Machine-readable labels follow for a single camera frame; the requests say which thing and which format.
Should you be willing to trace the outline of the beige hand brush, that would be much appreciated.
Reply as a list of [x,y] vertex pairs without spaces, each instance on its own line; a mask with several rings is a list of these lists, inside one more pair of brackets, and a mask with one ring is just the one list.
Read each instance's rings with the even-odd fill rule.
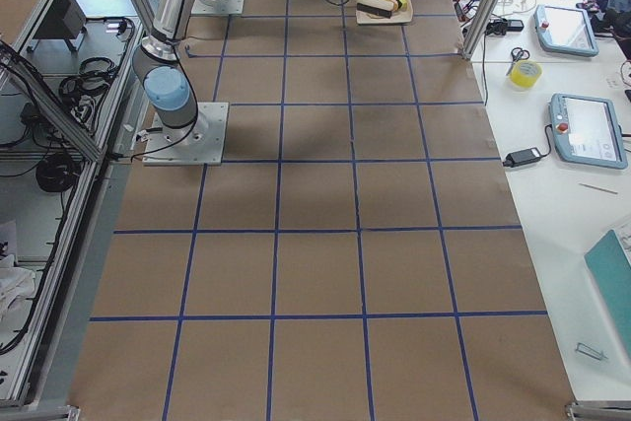
[[389,19],[392,16],[392,5],[389,2],[383,0],[347,0],[356,4],[358,11],[377,16],[380,18]]

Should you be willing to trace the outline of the beige plastic dustpan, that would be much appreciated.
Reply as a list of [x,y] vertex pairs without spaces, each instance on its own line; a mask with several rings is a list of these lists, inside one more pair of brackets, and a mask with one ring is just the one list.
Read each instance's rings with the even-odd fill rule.
[[406,25],[412,21],[411,0],[352,0],[356,21],[363,26]]

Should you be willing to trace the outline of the yellow tape roll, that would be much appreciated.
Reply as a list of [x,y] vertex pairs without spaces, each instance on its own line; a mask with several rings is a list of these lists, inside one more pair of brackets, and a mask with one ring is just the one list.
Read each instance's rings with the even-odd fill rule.
[[510,81],[524,89],[531,88],[542,74],[541,66],[532,60],[516,61],[508,73]]

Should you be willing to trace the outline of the blue teach pendant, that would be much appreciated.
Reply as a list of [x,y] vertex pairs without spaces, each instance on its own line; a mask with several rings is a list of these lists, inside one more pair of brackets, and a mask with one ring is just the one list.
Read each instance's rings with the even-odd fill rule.
[[596,37],[585,10],[538,5],[533,20],[543,50],[582,57],[598,55]]
[[550,99],[549,114],[554,146],[563,161],[615,170],[628,167],[611,100],[557,93]]

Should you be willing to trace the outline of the black power adapter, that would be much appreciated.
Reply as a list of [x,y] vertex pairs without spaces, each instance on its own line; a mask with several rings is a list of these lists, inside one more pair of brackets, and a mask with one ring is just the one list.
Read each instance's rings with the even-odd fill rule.
[[505,168],[518,168],[536,164],[544,157],[545,154],[541,153],[538,148],[530,147],[509,153],[502,164]]

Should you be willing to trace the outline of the teal notebook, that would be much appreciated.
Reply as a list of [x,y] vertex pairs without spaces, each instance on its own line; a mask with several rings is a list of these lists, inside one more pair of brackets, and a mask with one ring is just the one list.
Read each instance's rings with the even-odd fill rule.
[[630,312],[630,262],[622,243],[609,230],[585,255],[588,269],[608,308]]

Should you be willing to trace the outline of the black handled scissors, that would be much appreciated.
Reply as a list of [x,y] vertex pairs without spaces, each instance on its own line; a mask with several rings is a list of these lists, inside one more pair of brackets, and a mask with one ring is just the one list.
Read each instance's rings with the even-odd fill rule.
[[528,60],[530,58],[530,52],[522,47],[515,47],[511,50],[511,64],[506,73],[509,76],[514,69],[515,65],[521,60]]

